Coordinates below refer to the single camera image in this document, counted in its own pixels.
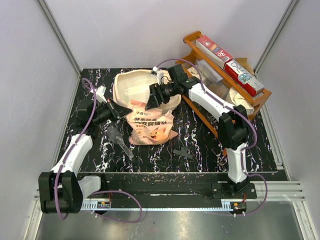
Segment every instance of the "cardboard box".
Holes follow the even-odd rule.
[[[233,56],[214,43],[206,35],[198,38],[195,46],[205,53],[220,68],[224,69],[225,64],[233,59]]]
[[[235,60],[227,62],[224,66],[224,71],[241,87],[243,87],[243,89],[246,90],[252,97],[260,94],[265,88],[261,82],[259,82],[253,75],[250,74],[250,72],[248,72]]]
[[[250,63],[248,63],[248,58],[247,57],[238,57],[235,59],[235,61],[240,64],[245,70],[247,70],[251,75],[255,75],[255,72],[252,68],[252,66],[250,65]]]

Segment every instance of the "red label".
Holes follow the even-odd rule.
[[[255,97],[257,94],[257,91],[250,86],[250,84],[243,84],[241,81],[239,81],[238,76],[239,74],[235,72],[228,64],[225,65],[224,71],[241,87],[243,87],[244,90],[247,91],[248,94],[250,94],[252,97]]]
[[[220,60],[227,63],[233,59],[233,57],[224,49],[222,49],[218,44],[213,42],[206,35],[197,39],[199,43],[209,49],[214,55],[216,55]]]

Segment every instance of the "black marble surface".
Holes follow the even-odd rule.
[[[89,79],[97,88],[100,85],[107,87],[112,98],[112,88],[115,76],[133,68],[97,68],[84,69],[81,77]],[[59,159],[68,147],[71,136],[74,134],[77,106],[80,100],[88,96],[89,91],[80,84],[75,96],[70,118],[64,134]],[[89,151],[80,167],[80,172],[226,172],[228,158],[223,156],[222,146],[209,131],[206,125],[182,100],[173,111],[174,124],[172,130],[178,136],[165,144],[150,146],[135,146],[129,143],[132,128],[121,119],[118,122],[101,126],[95,145]],[[247,170],[251,172],[276,172],[276,164],[264,127],[263,119],[258,114],[252,121],[258,135],[257,145],[246,151]],[[124,142],[134,154],[129,159],[122,149],[113,144],[107,136],[108,126],[116,127],[123,135]],[[187,147],[193,159],[173,154],[175,149]]]

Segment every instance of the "plastic spoon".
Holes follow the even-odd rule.
[[[121,133],[113,126],[110,126],[106,129],[106,134],[108,134],[111,141],[115,144],[119,144],[125,154],[132,159],[134,154],[132,151],[125,145],[124,138]]]

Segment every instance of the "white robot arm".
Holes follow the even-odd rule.
[[[72,136],[71,142],[59,162],[50,172],[42,172],[38,178],[39,197],[41,210],[43,213],[56,213],[54,198],[54,181],[59,169],[62,167],[58,185],[58,201],[61,213],[78,213],[81,209],[83,199],[86,199],[93,192],[101,187],[99,176],[85,176],[80,181],[77,180],[79,168],[92,148],[97,135],[100,132],[99,124],[106,121],[117,121],[123,118],[132,110],[114,103],[105,96],[106,87],[100,86],[96,90],[96,99],[100,104],[96,107],[93,118],[83,135]],[[90,97],[84,99],[77,110],[77,133],[80,133],[92,112],[93,103]]]
[[[234,107],[231,103],[224,101],[223,99],[219,98],[217,95],[216,97],[220,99],[220,101],[224,104],[224,106],[229,106],[231,108]],[[202,89],[200,83],[197,83],[189,90],[189,98],[191,101],[194,101],[204,107],[215,119],[219,120],[222,114],[227,114],[229,110],[227,110],[224,106],[219,104],[218,102],[213,101],[213,99],[207,95],[204,90]],[[240,151],[244,147],[246,147],[246,142],[237,146],[236,150],[232,148],[227,148],[226,153],[228,156],[228,177],[234,183],[240,183],[247,178],[245,173],[242,170],[241,166],[241,154],[243,154],[243,159],[246,159],[246,151]]]
[[[234,192],[239,192],[249,184],[247,175],[244,173],[246,170],[246,153],[244,150],[241,151],[247,146],[249,126],[241,117],[229,109],[234,109],[248,118],[246,109],[241,105],[234,106],[224,101],[205,87],[205,91],[210,92],[217,99],[214,100],[203,90],[199,79],[196,77],[189,78],[180,64],[167,70],[172,82],[163,85],[156,83],[149,86],[150,97],[146,109],[156,108],[163,103],[166,104],[170,97],[181,94],[198,103],[212,114],[218,120],[219,141],[227,151],[228,177],[231,188]]]

